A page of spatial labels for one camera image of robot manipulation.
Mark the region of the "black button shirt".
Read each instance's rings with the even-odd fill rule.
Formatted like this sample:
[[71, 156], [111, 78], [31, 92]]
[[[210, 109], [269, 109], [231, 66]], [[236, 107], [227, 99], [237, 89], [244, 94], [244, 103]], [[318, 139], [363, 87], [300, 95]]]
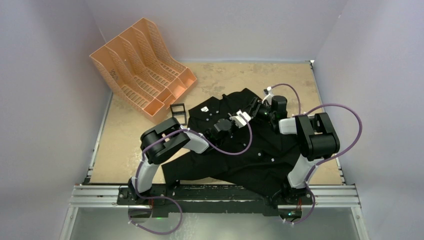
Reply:
[[[246, 111], [256, 97], [247, 88], [224, 94], [221, 99], [212, 96], [189, 109], [188, 127], [203, 133], [229, 113]], [[297, 137], [275, 133], [267, 122], [260, 120], [250, 121], [250, 126], [252, 133], [243, 127], [218, 145], [219, 149], [230, 153], [247, 149], [245, 153], [232, 156], [213, 148], [202, 154], [190, 151], [161, 166], [166, 184], [213, 178], [273, 196], [281, 189], [300, 156]]]

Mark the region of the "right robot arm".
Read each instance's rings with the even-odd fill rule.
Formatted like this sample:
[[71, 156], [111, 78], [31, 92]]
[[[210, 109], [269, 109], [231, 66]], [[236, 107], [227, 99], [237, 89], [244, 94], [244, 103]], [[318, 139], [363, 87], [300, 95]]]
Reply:
[[340, 141], [327, 113], [296, 115], [289, 118], [287, 99], [273, 95], [260, 100], [257, 97], [248, 105], [250, 118], [263, 120], [271, 129], [282, 135], [295, 135], [300, 156], [285, 177], [280, 196], [288, 204], [294, 203], [307, 192], [309, 178], [320, 160], [330, 158], [340, 150]]

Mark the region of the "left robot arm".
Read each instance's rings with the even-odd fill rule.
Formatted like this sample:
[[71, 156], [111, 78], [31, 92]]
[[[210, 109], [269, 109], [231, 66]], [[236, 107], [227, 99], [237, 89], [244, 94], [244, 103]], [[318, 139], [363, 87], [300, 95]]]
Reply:
[[138, 205], [151, 199], [149, 190], [159, 166], [169, 160], [180, 149], [187, 149], [202, 154], [214, 149], [222, 154], [237, 156], [246, 152], [230, 152], [220, 149], [224, 139], [239, 128], [236, 116], [221, 118], [212, 127], [197, 132], [179, 124], [171, 117], [147, 130], [140, 137], [141, 160], [134, 176], [128, 180], [129, 197]]

